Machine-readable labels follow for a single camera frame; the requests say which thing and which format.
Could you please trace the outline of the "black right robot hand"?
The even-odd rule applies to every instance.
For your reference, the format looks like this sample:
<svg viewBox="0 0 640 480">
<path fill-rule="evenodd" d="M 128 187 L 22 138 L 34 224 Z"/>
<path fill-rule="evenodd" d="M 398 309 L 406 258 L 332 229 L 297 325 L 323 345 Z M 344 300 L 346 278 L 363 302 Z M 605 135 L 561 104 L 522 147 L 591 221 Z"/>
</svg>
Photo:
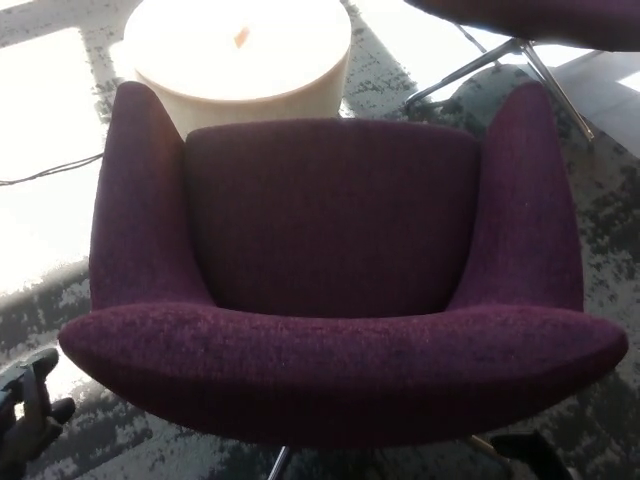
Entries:
<svg viewBox="0 0 640 480">
<path fill-rule="evenodd" d="M 497 435 L 490 439 L 490 444 L 501 456 L 526 464 L 538 479 L 580 479 L 538 431 Z"/>
</svg>

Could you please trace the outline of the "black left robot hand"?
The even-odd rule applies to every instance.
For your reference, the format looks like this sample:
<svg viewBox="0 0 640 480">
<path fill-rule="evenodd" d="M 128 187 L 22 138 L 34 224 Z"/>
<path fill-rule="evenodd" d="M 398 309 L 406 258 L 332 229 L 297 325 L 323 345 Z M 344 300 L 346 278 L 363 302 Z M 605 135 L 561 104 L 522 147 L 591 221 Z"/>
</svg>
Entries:
<svg viewBox="0 0 640 480">
<path fill-rule="evenodd" d="M 26 466 L 36 460 L 63 432 L 75 401 L 52 401 L 47 376 L 59 361 L 54 348 L 17 361 L 1 373 L 1 477 L 21 479 Z"/>
</svg>

